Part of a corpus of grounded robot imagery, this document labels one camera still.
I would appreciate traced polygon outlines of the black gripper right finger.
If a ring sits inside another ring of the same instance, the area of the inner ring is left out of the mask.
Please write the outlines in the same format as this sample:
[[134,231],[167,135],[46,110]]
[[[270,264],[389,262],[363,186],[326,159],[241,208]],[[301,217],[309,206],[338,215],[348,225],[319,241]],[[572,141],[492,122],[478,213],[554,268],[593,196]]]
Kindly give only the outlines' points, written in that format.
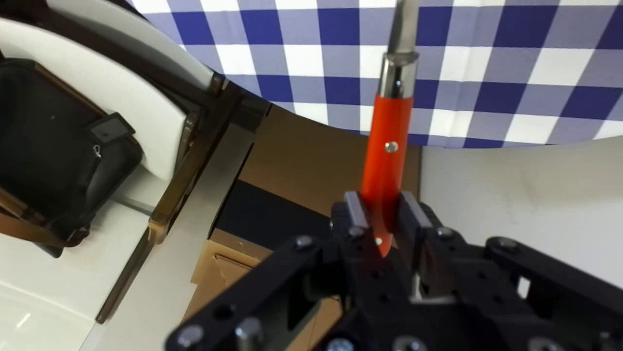
[[623,351],[623,291],[511,239],[468,245],[402,192],[398,249],[416,295],[465,317],[480,351]]

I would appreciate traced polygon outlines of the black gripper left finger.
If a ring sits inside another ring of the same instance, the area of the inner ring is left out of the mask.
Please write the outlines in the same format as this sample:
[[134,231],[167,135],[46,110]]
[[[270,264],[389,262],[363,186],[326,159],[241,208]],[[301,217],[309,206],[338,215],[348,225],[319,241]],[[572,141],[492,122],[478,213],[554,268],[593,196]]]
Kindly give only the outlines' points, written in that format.
[[375,351],[385,344],[379,297],[383,254],[373,233],[383,208],[346,192],[330,229],[297,235],[180,323],[165,351],[278,351],[336,297],[342,317],[317,342],[321,351]]

